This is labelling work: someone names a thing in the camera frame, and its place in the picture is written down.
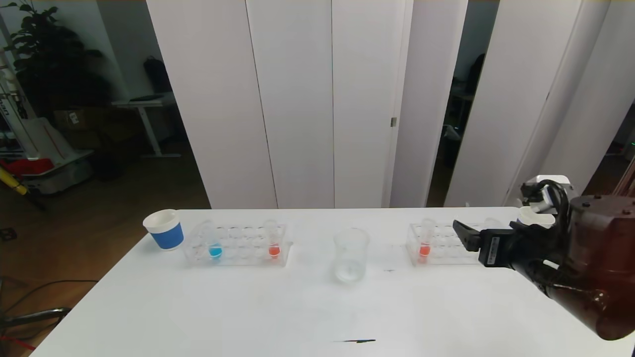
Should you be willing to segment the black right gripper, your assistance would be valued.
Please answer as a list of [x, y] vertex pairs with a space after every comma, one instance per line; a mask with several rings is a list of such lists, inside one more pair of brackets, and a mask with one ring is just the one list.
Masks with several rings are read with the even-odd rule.
[[553, 248], [553, 231], [540, 225], [511, 221], [508, 229], [477, 231], [458, 220], [452, 228], [463, 247], [478, 252], [487, 268], [508, 268], [531, 282], [552, 282], [554, 268], [544, 264]]

